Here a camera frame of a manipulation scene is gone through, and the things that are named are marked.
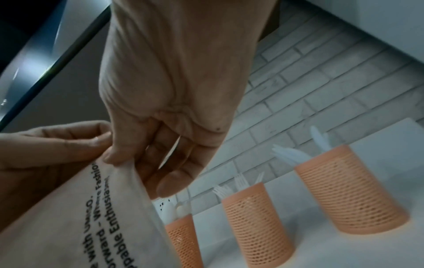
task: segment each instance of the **cutlery holder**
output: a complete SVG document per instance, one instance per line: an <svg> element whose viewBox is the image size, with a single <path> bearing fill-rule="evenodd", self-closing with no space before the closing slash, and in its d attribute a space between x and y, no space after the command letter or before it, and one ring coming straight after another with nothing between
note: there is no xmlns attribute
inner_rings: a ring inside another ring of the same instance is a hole
<svg viewBox="0 0 424 268"><path fill-rule="evenodd" d="M294 246L262 182L223 199L222 205L249 268L275 268L292 256Z"/></svg>
<svg viewBox="0 0 424 268"><path fill-rule="evenodd" d="M193 215L189 214L165 226L180 257L182 268L203 268Z"/></svg>
<svg viewBox="0 0 424 268"><path fill-rule="evenodd" d="M348 145L300 164L295 171L342 232L375 234L409 219Z"/></svg>

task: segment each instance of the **white plastic bag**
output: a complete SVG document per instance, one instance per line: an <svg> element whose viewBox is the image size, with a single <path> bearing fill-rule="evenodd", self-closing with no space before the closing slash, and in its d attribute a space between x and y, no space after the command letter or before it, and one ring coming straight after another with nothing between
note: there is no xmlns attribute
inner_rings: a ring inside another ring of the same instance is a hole
<svg viewBox="0 0 424 268"><path fill-rule="evenodd" d="M179 268L134 168L98 160L0 234L0 267Z"/></svg>

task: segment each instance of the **reflective surface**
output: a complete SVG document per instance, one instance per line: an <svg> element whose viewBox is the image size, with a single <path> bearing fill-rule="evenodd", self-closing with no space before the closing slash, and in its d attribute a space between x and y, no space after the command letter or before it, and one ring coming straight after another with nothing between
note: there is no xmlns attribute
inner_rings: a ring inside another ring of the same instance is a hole
<svg viewBox="0 0 424 268"><path fill-rule="evenodd" d="M0 131L109 21L109 4L63 0L56 7L0 76Z"/></svg>

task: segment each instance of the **white table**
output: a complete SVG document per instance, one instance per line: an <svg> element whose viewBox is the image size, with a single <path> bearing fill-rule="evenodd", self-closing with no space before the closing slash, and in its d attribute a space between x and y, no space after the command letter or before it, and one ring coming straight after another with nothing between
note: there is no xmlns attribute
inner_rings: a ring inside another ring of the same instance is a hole
<svg viewBox="0 0 424 268"><path fill-rule="evenodd" d="M411 215L382 234L338 232L294 172L265 184L296 246L287 268L424 267L424 129L402 120L351 148ZM246 268L222 206L194 217L205 268Z"/></svg>

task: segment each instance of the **person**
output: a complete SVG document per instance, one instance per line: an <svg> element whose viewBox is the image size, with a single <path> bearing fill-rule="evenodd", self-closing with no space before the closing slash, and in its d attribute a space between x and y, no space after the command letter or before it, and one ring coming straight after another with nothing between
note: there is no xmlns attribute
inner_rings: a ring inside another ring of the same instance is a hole
<svg viewBox="0 0 424 268"><path fill-rule="evenodd" d="M111 145L105 121L0 133L0 232Z"/></svg>
<svg viewBox="0 0 424 268"><path fill-rule="evenodd" d="M99 78L113 133L104 161L135 157L151 199L187 187L225 139L275 3L113 0Z"/></svg>

